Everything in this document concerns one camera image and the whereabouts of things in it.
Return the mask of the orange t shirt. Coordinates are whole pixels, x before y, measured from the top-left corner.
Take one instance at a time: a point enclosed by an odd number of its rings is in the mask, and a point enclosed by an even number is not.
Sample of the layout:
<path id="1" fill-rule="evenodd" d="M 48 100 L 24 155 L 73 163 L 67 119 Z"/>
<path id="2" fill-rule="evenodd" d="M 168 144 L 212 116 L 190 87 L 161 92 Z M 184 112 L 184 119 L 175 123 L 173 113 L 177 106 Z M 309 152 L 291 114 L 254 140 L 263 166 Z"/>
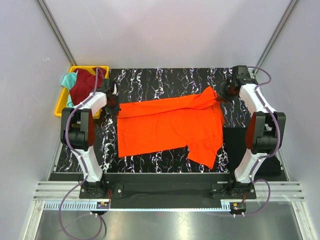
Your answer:
<path id="1" fill-rule="evenodd" d="M 210 169 L 223 146 L 224 116 L 217 92 L 120 104 L 120 158 L 188 147 L 188 159 Z"/>

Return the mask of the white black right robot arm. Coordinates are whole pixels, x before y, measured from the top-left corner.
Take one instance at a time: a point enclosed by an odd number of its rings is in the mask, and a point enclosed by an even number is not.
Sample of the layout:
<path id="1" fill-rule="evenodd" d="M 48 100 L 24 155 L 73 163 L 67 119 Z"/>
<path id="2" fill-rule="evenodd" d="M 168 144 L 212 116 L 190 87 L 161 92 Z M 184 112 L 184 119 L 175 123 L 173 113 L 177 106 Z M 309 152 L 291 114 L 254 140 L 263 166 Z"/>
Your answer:
<path id="1" fill-rule="evenodd" d="M 246 151 L 233 172 L 236 183 L 252 183 L 264 160 L 273 157 L 282 144 L 286 115 L 268 103 L 260 87 L 249 73 L 236 73 L 228 77 L 218 94 L 221 102 L 231 102 L 239 97 L 251 114 L 244 139 Z"/>

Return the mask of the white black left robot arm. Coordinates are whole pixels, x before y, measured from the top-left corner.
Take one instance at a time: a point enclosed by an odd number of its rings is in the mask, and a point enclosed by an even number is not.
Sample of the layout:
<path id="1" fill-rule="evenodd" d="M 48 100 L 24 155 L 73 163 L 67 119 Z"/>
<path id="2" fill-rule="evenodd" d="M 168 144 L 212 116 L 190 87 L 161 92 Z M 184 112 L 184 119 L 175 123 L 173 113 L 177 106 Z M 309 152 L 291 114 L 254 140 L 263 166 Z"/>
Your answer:
<path id="1" fill-rule="evenodd" d="M 109 78 L 104 78 L 101 87 L 92 90 L 86 99 L 74 107 L 65 107 L 61 113 L 60 140 L 76 156 L 88 183 L 100 182 L 103 175 L 94 151 L 94 115 L 101 109 L 109 115 L 118 115 L 121 110 L 118 85 Z"/>

